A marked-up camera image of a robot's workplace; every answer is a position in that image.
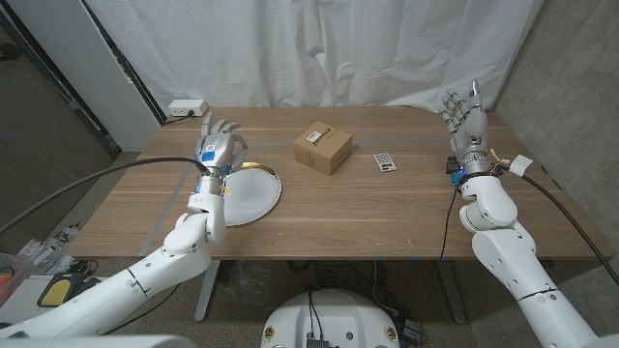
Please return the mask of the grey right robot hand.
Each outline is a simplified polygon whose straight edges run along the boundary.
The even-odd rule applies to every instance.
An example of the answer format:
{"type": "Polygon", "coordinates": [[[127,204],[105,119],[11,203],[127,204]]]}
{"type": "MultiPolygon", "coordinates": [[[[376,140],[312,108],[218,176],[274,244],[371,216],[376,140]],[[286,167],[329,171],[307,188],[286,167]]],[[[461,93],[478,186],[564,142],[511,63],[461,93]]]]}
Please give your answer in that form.
{"type": "Polygon", "coordinates": [[[437,106],[437,111],[451,135],[450,145],[465,174],[486,173],[487,116],[483,108],[480,84],[471,82],[468,97],[448,89],[437,106]]]}

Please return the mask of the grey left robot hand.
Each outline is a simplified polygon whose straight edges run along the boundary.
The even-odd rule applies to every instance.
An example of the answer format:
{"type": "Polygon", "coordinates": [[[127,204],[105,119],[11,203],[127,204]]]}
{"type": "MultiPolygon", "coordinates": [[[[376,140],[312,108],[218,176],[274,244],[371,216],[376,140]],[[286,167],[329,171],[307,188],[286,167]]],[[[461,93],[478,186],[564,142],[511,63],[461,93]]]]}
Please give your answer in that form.
{"type": "Polygon", "coordinates": [[[213,177],[223,180],[245,161],[249,146],[241,134],[235,133],[240,123],[221,119],[211,126],[213,112],[208,111],[196,141],[194,158],[200,161],[213,177]]]}

